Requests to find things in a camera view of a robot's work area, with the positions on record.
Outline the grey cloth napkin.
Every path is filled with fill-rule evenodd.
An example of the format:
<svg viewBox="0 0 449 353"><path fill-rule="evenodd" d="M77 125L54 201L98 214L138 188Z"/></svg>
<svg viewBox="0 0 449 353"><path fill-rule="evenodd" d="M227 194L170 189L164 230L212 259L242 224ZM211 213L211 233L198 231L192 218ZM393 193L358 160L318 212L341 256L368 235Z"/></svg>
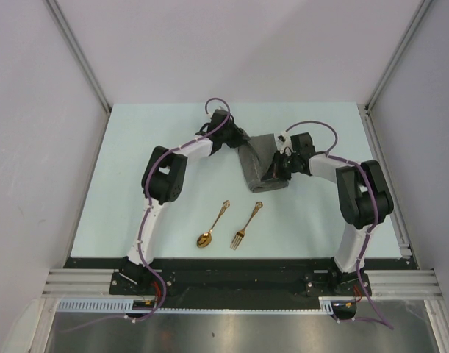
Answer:
<svg viewBox="0 0 449 353"><path fill-rule="evenodd" d="M263 193L288 187L288 181L273 177L263 180L263 176L270 170L276 151L274 134L252 136L237 148L243 176L250 192Z"/></svg>

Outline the gold fork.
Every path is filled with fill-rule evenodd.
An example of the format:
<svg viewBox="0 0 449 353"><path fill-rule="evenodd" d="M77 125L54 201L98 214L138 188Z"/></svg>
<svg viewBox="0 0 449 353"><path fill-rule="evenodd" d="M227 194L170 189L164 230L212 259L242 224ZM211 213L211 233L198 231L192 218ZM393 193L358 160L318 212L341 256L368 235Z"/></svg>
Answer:
<svg viewBox="0 0 449 353"><path fill-rule="evenodd" d="M249 226L249 224L252 222L253 218L256 216L256 214L263 208L263 202L259 201L255 204L252 213L249 217L249 219L247 220L247 222L245 223L245 225L243 226L242 229L238 230L236 232L236 234L234 235L234 237L231 240L230 243L230 249L232 250L236 250L239 245L241 244L243 238L245 237L245 232Z"/></svg>

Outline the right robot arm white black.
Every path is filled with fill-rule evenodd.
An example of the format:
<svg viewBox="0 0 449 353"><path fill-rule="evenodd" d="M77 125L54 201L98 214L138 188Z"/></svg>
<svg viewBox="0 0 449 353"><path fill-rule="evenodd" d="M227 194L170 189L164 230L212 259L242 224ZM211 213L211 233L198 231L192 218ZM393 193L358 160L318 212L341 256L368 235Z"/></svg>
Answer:
<svg viewBox="0 0 449 353"><path fill-rule="evenodd" d="M364 259L374 229L392 213L394 203L378 161L356 163L317 151L309 133L279 135L279 148L263 180L289 181L293 174L320 177L337 186L345 228L331 258L325 286L337 295L364 287Z"/></svg>

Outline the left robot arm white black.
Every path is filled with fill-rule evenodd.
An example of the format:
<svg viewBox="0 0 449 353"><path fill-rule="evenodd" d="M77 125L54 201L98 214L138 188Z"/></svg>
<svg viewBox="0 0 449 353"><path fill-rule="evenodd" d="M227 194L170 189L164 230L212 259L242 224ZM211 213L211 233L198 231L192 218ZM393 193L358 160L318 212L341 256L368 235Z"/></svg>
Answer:
<svg viewBox="0 0 449 353"><path fill-rule="evenodd" d="M154 233L161 216L182 191L187 164L211 156L224 144L237 148L248 140L230 112L216 109L192 140L173 149L154 148L141 181L144 206L138 233L118 270L134 293L145 293L157 277L148 267L154 259Z"/></svg>

